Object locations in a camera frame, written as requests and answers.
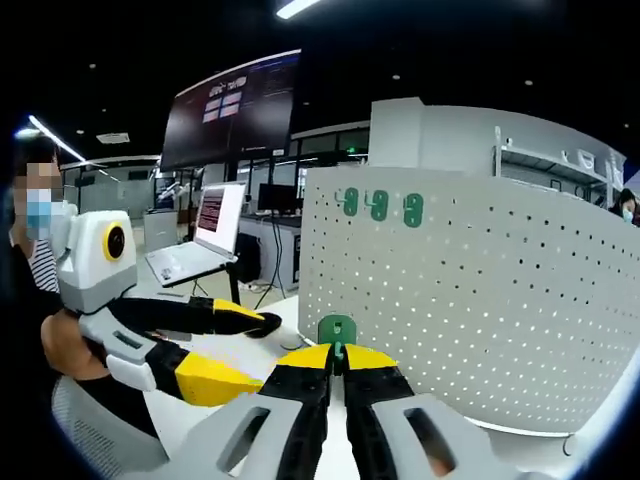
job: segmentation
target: camera lens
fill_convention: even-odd
[[[107,249],[114,260],[120,258],[124,251],[124,231],[122,227],[115,226],[111,229],[107,238]]]

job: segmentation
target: striped shirt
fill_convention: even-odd
[[[40,290],[60,293],[56,259],[53,257],[53,251],[48,240],[36,240],[33,242],[33,253],[29,259],[29,266],[36,286]]]

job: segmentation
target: computer monitor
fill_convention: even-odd
[[[212,250],[234,253],[244,183],[225,183],[204,188],[196,218],[194,240]]]
[[[300,50],[219,73],[173,102],[162,171],[284,155]]]
[[[296,187],[293,185],[260,184],[258,210],[290,212],[296,209]]]

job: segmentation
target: ceiling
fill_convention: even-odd
[[[276,0],[27,5],[16,15],[23,33],[3,39],[13,45],[8,103],[14,120],[36,115],[88,159],[158,154],[177,92],[302,48],[293,132],[418,95],[553,120],[640,161],[632,4],[323,0],[289,21],[275,16]],[[118,132],[131,142],[96,139]]]

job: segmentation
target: shelf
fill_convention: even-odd
[[[607,179],[602,175],[584,170],[562,159],[531,152],[522,148],[503,146],[502,162],[553,174],[564,180],[579,185],[587,185],[591,188],[607,185]]]

